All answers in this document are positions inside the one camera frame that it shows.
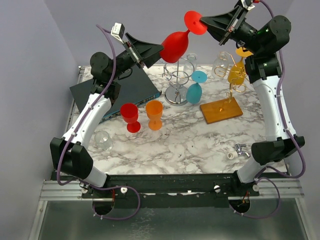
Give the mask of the red wine glass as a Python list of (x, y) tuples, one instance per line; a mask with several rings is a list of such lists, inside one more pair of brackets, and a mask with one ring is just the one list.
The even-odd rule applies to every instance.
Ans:
[(201, 22), (203, 16), (194, 10), (187, 11), (184, 15), (186, 31), (176, 31), (170, 34), (163, 42), (164, 49), (160, 57), (167, 63), (176, 63), (187, 51), (189, 46), (189, 33), (203, 35), (208, 27)]
[(138, 122), (139, 111), (135, 104), (123, 104), (120, 108), (120, 114), (127, 123), (126, 128), (130, 133), (137, 133), (141, 129), (141, 124)]

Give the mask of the yellow wine glass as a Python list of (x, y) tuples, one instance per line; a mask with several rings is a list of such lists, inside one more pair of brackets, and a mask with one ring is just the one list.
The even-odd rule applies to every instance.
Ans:
[(237, 48), (235, 53), (240, 56), (240, 60), (236, 62), (229, 70), (228, 82), (235, 86), (243, 85), (247, 76), (244, 59), (253, 55), (252, 52), (245, 47)]

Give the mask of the orange wine glass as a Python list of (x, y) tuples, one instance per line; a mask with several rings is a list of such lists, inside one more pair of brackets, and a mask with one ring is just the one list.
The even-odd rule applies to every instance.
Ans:
[(158, 100), (152, 100), (146, 104), (145, 110), (149, 118), (148, 127), (153, 131), (160, 130), (162, 128), (163, 104)]

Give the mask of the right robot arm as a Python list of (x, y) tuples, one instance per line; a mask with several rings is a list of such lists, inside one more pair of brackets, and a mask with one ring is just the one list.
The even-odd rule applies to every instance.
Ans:
[(296, 134), (282, 88), (285, 66), (281, 49), (290, 41), (291, 22), (283, 15), (272, 15), (261, 29), (256, 29), (246, 22), (248, 11), (246, 4), (238, 1), (227, 13), (200, 18), (219, 45), (233, 40), (252, 53), (245, 59), (244, 67), (260, 101), (266, 140), (252, 144), (251, 157), (235, 172), (236, 180), (230, 183), (230, 191), (236, 196), (247, 192), (248, 184), (257, 180), (266, 169), (271, 169), (273, 163), (294, 153), (298, 153), (302, 161), (302, 170), (297, 177), (306, 170), (301, 151), (305, 138)]

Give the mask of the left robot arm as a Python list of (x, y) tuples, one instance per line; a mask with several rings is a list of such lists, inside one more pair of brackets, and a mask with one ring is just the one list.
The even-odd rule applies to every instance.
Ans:
[(119, 55), (110, 58), (96, 52), (91, 56), (93, 85), (87, 103), (70, 129), (61, 138), (54, 137), (49, 145), (58, 183), (63, 184), (61, 173), (68, 174), (94, 186), (93, 191), (101, 198), (110, 194), (109, 175), (94, 166), (88, 146), (101, 119), (118, 98), (121, 86), (114, 79), (134, 65), (150, 68), (161, 58), (164, 49), (161, 44), (138, 40), (129, 33), (125, 36), (125, 50)]

